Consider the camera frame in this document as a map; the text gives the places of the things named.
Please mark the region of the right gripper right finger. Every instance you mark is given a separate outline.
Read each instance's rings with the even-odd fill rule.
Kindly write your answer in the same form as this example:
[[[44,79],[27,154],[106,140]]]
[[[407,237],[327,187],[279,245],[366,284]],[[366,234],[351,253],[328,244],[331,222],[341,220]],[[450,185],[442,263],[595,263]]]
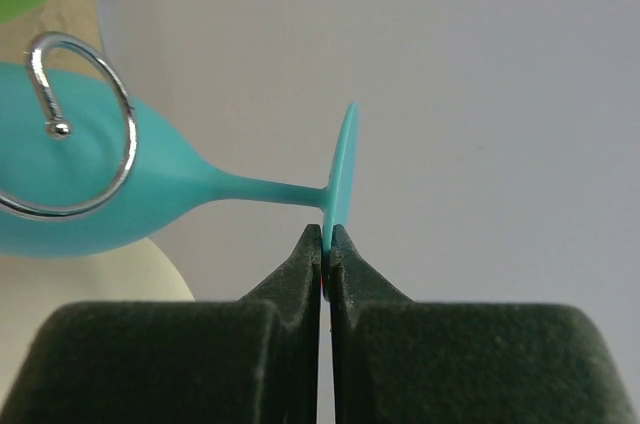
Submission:
[[[325,262],[340,423],[631,423],[606,341],[580,309],[417,302],[336,227]]]

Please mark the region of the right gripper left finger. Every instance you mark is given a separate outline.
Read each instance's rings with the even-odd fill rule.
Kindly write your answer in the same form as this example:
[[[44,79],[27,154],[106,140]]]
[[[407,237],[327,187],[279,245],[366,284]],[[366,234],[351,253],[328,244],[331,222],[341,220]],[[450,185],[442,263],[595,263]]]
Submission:
[[[313,423],[320,229],[234,302],[94,301],[40,326],[5,423]]]

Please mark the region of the blue plastic wine glass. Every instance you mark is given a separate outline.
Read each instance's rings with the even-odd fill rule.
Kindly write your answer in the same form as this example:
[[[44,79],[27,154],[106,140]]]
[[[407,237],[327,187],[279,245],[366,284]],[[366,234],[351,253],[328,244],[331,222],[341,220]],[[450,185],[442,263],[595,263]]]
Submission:
[[[108,85],[52,70],[50,81],[73,126],[64,140],[49,138],[26,70],[1,66],[1,188],[38,205],[72,205],[100,193],[124,150],[124,124]],[[242,178],[215,168],[157,111],[136,101],[137,157],[129,178],[95,213],[64,222],[1,216],[1,251],[28,257],[104,252],[143,239],[190,210],[214,200],[241,199],[317,207],[322,246],[347,222],[358,141],[359,113],[346,113],[328,185],[314,189]]]

